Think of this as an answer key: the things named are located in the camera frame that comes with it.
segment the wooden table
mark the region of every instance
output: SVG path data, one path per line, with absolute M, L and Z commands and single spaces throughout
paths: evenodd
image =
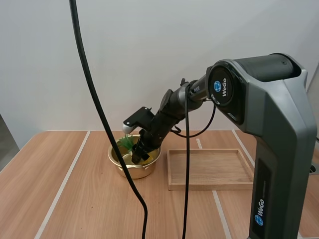
M 122 135 L 114 132 L 115 138 Z M 190 144 L 239 148 L 253 168 L 256 141 L 250 135 L 207 131 Z M 0 172 L 0 239 L 141 238 L 143 209 L 109 161 L 109 146 L 102 131 L 34 136 Z M 167 190 L 166 150 L 185 147 L 184 139 L 170 133 L 155 172 L 135 180 L 149 209 L 148 239 L 181 238 L 184 192 Z M 319 161 L 317 152 L 314 160 Z M 246 239 L 251 196 L 251 191 L 191 191 L 187 238 Z M 309 178 L 300 234 L 319 238 L 319 175 Z

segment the gold bowl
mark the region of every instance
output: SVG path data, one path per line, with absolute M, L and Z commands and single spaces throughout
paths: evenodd
M 139 134 L 133 134 L 132 137 L 133 137 L 133 142 L 137 143 L 138 140 L 139 140 L 140 135 Z M 121 155 L 124 155 L 124 154 L 127 153 L 127 149 L 122 147 L 122 146 L 119 146 L 119 143 L 120 143 L 119 140 L 120 139 L 116 140 L 116 144 L 119 147 Z M 154 171 L 155 166 L 156 166 L 156 161 L 160 157 L 160 148 L 150 152 L 149 155 L 153 158 L 153 160 L 151 162 L 145 164 L 145 165 L 139 165 L 139 164 L 135 165 L 133 163 L 129 164 L 129 165 L 126 165 L 126 167 L 128 168 L 128 171 L 129 171 L 129 173 L 131 175 L 131 178 L 133 178 L 133 179 L 144 178 L 144 177 L 150 175 Z M 118 158 L 117 158 L 117 156 L 115 154 L 115 151 L 112 148 L 112 146 L 109 147 L 108 156 L 109 156 L 110 161 L 112 163 L 114 163 L 114 165 L 116 166 L 117 172 L 121 176 L 125 177 L 125 174 L 124 174 L 124 171 L 122 169 L 122 166 L 120 165 L 119 160 L 118 160 Z

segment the gray robot arm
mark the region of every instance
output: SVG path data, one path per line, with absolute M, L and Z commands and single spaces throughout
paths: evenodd
M 142 128 L 132 161 L 160 147 L 184 119 L 185 100 L 192 111 L 209 98 L 257 139 L 248 238 L 295 239 L 317 134 L 306 78 L 307 71 L 284 54 L 218 61 L 199 80 L 168 90 L 156 115 L 141 108 L 124 121 L 126 132 Z

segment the black cable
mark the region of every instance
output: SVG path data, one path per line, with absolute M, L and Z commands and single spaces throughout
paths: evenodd
M 123 168 L 123 171 L 125 173 L 125 176 L 133 190 L 133 192 L 135 193 L 136 197 L 139 199 L 140 203 L 143 206 L 144 209 L 144 222 L 143 222 L 143 232 L 142 232 L 142 239 L 145 239 L 145 233 L 146 233 L 146 224 L 147 224 L 147 220 L 148 220 L 148 208 L 146 206 L 145 201 L 143 200 L 142 196 L 140 195 L 140 193 L 138 192 L 137 188 L 135 187 L 135 184 L 130 176 L 130 173 L 126 167 L 126 164 L 122 158 L 122 155 L 120 153 L 120 150 L 115 142 L 115 139 L 112 135 L 112 131 L 110 129 L 110 126 L 108 124 L 108 121 L 106 120 L 106 117 L 104 115 L 101 103 L 99 101 L 99 98 L 97 96 L 93 81 L 92 81 L 92 77 L 91 77 L 91 73 L 90 73 L 90 69 L 89 69 L 89 65 L 85 56 L 85 51 L 84 51 L 84 47 L 83 47 L 83 42 L 82 42 L 82 36 L 81 36 L 81 31 L 80 31 L 80 24 L 79 24 L 79 17 L 78 17 L 78 11 L 77 11 L 77 7 L 76 7 L 76 0 L 69 0 L 70 2 L 70 9 L 71 9 L 71 16 L 72 16 L 72 23 L 73 23 L 73 30 L 74 30 L 74 35 L 75 35 L 75 41 L 76 41 L 76 46 L 78 48 L 78 52 L 79 52 L 79 56 L 81 59 L 81 63 L 82 63 L 82 68 L 84 71 L 84 75 L 86 78 L 86 82 L 88 84 L 94 105 L 96 107 L 96 110 L 100 116 L 101 122 L 103 124 L 103 127 L 105 129 L 105 132 L 111 142 L 111 145 L 115 151 L 115 154 L 117 156 L 117 158 L 119 159 L 119 162 Z
M 206 125 L 206 127 L 201 132 L 198 132 L 198 133 L 196 133 L 194 135 L 191 135 L 190 138 L 194 138 L 194 137 L 199 136 L 200 134 L 204 133 L 208 129 L 208 127 L 211 125 L 211 123 L 213 122 L 213 119 L 215 117 L 215 113 L 216 113 L 216 106 L 214 105 L 213 113 L 212 113 L 212 115 L 210 117 L 210 120 L 209 120 L 208 124 Z M 180 128 L 178 128 L 177 126 L 175 126 L 175 128 L 177 128 L 178 131 L 171 130 L 171 132 L 173 132 L 174 134 L 176 134 L 176 135 L 178 135 L 180 137 L 186 138 L 185 135 L 182 135 L 182 134 L 178 133 L 178 132 L 180 132 Z
M 190 85 L 186 86 L 185 93 L 185 125 L 186 125 L 186 179 L 185 179 L 185 202 L 184 202 L 184 223 L 182 239 L 186 237 L 188 190 L 189 190 L 189 165 L 190 165 L 190 143 L 189 143 L 189 119 L 188 119 L 188 90 Z

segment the green plant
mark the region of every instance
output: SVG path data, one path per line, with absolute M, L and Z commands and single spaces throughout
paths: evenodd
M 122 146 L 128 150 L 128 152 L 132 151 L 134 142 L 133 142 L 133 136 L 128 136 L 128 134 L 125 134 L 123 138 L 119 139 L 118 146 Z

